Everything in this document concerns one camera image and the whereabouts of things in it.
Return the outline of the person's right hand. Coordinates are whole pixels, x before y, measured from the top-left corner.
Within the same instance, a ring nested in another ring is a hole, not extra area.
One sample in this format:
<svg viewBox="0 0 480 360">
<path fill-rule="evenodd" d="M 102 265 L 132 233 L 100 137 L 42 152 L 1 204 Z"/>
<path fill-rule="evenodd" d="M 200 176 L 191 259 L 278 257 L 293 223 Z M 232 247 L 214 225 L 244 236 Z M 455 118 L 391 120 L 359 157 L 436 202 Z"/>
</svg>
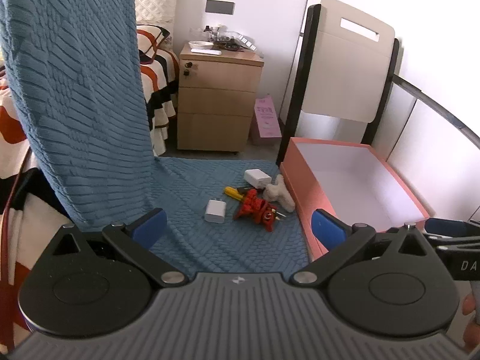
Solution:
<svg viewBox="0 0 480 360">
<path fill-rule="evenodd" d="M 479 316 L 479 313 L 476 311 L 474 296 L 472 293 L 469 293 L 463 300 L 462 314 L 467 316 L 472 313 L 475 313 L 475 316 L 469 321 L 463 334 L 465 349 L 468 352 L 474 350 L 480 341 L 480 326 L 476 322 L 476 317 Z"/>
</svg>

